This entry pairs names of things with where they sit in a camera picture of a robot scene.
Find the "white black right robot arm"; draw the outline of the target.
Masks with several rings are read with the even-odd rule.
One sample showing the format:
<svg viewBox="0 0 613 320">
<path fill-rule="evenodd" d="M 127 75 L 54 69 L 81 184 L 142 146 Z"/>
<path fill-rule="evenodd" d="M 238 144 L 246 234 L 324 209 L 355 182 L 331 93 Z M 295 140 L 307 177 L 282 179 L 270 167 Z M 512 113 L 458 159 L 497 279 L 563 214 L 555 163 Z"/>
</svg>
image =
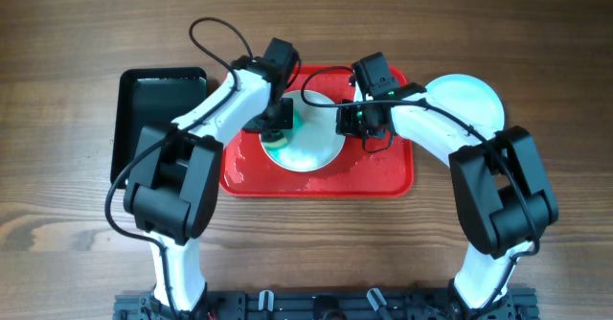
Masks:
<svg viewBox="0 0 613 320">
<path fill-rule="evenodd" d="M 463 75 L 425 86 L 360 84 L 353 99 L 339 104 L 336 125 L 338 133 L 361 139 L 391 133 L 410 140 L 449 168 L 468 240 L 450 282 L 452 300 L 472 318 L 498 308 L 517 263 L 539 253 L 558 207 L 532 135 L 505 126 L 497 94 Z"/>
</svg>

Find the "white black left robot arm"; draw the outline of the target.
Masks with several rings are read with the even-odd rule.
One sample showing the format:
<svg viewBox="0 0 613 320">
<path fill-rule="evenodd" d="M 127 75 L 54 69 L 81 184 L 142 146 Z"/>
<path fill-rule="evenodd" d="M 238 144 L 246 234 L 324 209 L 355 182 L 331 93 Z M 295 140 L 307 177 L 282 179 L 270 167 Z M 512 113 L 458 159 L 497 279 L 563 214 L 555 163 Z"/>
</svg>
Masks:
<svg viewBox="0 0 613 320">
<path fill-rule="evenodd" d="M 133 160 L 112 187 L 125 189 L 125 211 L 139 230 L 131 237 L 152 251 L 154 315 L 190 319 L 205 310 L 198 239 L 216 208 L 223 151 L 246 126 L 274 122 L 275 108 L 300 66 L 295 52 L 243 56 L 202 103 L 169 123 L 141 130 Z"/>
</svg>

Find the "green yellow sponge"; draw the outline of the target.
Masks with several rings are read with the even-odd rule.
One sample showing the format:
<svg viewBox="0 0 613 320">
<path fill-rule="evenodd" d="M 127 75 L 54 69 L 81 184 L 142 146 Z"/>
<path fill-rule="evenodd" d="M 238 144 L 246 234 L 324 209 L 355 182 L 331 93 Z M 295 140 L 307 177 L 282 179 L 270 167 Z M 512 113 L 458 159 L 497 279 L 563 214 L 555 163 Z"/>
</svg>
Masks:
<svg viewBox="0 0 613 320">
<path fill-rule="evenodd" d="M 281 149 L 288 144 L 288 138 L 281 130 L 266 130 L 261 134 L 261 144 L 265 149 Z"/>
</svg>

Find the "light green stained plate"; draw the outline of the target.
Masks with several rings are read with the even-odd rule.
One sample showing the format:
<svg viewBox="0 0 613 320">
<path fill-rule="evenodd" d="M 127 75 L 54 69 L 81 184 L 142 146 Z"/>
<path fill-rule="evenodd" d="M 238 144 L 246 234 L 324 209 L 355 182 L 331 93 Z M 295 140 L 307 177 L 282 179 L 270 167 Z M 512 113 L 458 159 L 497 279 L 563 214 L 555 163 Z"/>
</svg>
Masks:
<svg viewBox="0 0 613 320">
<path fill-rule="evenodd" d="M 496 92 L 484 81 L 465 74 L 431 80 L 426 89 L 437 103 L 477 124 L 502 130 L 505 110 Z"/>
</svg>

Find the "white stained plate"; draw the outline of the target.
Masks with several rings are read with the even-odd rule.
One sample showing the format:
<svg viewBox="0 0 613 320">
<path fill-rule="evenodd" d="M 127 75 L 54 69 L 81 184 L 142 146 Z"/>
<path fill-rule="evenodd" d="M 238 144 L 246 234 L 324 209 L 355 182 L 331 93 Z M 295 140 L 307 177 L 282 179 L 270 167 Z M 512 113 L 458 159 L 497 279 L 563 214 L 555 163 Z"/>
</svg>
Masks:
<svg viewBox="0 0 613 320">
<path fill-rule="evenodd" d="M 282 132 L 288 144 L 281 149 L 263 150 L 275 164 L 288 171 L 309 172 L 322 169 L 341 152 L 345 137 L 335 132 L 336 109 L 318 107 L 318 104 L 333 104 L 321 93 L 306 90 L 305 103 L 300 90 L 286 92 L 283 97 L 293 100 L 293 128 Z"/>
</svg>

